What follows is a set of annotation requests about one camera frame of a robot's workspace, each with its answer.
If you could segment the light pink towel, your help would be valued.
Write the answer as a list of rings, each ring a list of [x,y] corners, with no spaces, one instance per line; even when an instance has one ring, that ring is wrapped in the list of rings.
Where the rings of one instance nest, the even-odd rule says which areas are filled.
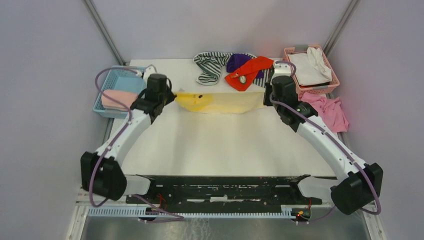
[[[102,94],[100,98],[102,106],[105,109],[119,111],[127,111],[138,97],[137,93],[114,89],[104,90],[103,93],[114,99],[114,101]]]

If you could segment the yellow towel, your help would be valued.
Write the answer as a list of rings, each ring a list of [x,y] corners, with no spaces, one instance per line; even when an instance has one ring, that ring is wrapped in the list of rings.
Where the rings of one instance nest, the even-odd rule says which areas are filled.
[[[185,110],[203,114],[243,114],[264,107],[263,91],[177,92],[175,101]]]

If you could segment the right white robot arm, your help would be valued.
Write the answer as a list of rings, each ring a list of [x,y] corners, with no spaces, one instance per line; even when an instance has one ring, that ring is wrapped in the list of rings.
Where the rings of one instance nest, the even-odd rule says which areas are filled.
[[[290,76],[277,76],[265,84],[265,106],[272,106],[280,120],[308,141],[335,174],[335,179],[302,175],[289,189],[289,199],[302,204],[308,198],[333,203],[345,215],[357,210],[379,215],[384,171],[354,154],[324,123],[318,112],[300,101]]]

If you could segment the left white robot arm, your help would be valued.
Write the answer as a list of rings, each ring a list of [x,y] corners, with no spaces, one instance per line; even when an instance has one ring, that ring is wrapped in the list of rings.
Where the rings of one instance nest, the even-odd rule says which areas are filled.
[[[95,152],[86,151],[81,156],[81,185],[88,191],[91,201],[94,195],[117,201],[122,196],[134,194],[147,204],[156,200],[158,191],[151,186],[149,178],[126,175],[121,166],[141,134],[175,98],[168,77],[151,74],[146,88],[129,107],[128,115],[117,132]]]

